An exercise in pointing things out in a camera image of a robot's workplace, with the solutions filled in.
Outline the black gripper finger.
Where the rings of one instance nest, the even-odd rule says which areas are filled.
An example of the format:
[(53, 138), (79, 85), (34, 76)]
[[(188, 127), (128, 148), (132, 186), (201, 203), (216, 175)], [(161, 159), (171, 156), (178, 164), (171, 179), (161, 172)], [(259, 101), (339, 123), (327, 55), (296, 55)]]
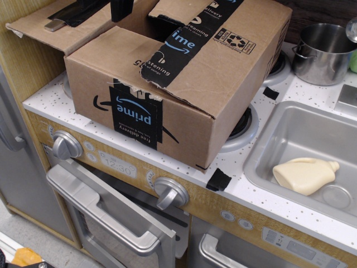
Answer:
[(111, 0), (110, 9), (112, 22), (119, 22), (132, 13), (133, 0)]
[(76, 0), (76, 3), (81, 9), (89, 8), (94, 2), (94, 0)]

